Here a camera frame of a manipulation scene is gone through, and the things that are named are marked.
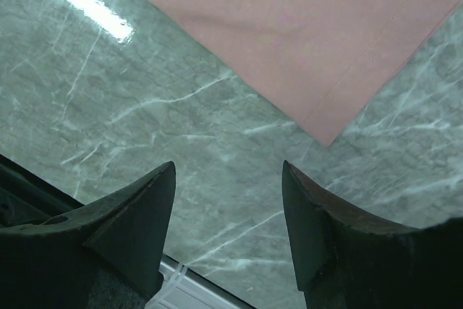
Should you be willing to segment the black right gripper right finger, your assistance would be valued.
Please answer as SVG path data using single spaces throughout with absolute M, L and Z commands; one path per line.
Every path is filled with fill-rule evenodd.
M 369 213 L 284 162 L 282 198 L 308 308 L 460 308 L 462 219 L 424 229 Z

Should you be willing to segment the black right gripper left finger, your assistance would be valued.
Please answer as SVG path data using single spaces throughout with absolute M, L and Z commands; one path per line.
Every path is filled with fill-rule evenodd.
M 1 227 L 1 306 L 143 308 L 162 285 L 175 190 L 169 161 L 42 224 Z

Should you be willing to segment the pink t shirt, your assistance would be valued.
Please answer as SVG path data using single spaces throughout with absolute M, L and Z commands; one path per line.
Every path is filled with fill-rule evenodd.
M 323 145 L 462 0 L 147 0 Z

